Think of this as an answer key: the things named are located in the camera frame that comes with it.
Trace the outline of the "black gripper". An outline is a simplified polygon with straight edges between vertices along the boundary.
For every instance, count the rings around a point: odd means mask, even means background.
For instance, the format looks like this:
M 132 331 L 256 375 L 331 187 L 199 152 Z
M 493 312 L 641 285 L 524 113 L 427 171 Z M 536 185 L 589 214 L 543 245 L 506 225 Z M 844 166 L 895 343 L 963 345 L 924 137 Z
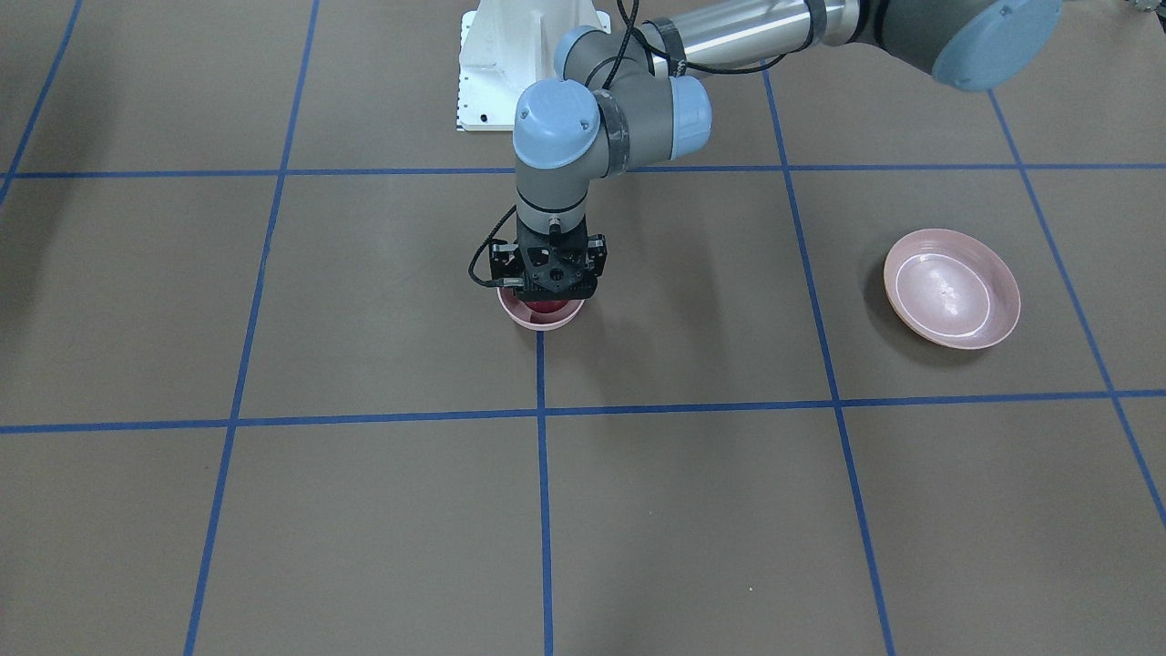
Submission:
M 568 233 L 552 241 L 521 233 L 517 242 L 491 240 L 489 261 L 491 282 L 522 302 L 590 299 L 607 264 L 607 237 Z

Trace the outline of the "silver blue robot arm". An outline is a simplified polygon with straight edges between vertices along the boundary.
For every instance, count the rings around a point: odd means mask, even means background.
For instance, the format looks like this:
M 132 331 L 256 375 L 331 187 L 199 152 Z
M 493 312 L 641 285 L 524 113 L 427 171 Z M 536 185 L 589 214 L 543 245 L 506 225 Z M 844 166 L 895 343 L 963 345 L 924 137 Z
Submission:
M 745 76 L 816 45 L 874 45 L 947 87 L 999 86 L 1037 57 L 1060 20 L 1059 1 L 724 1 L 624 28 L 575 26 L 559 38 L 554 75 L 517 99 L 513 241 L 489 233 L 477 285 L 521 302 L 574 302 L 596 292 L 607 241 L 586 227 L 588 188 L 630 169 L 687 157 L 707 144 L 705 76 Z

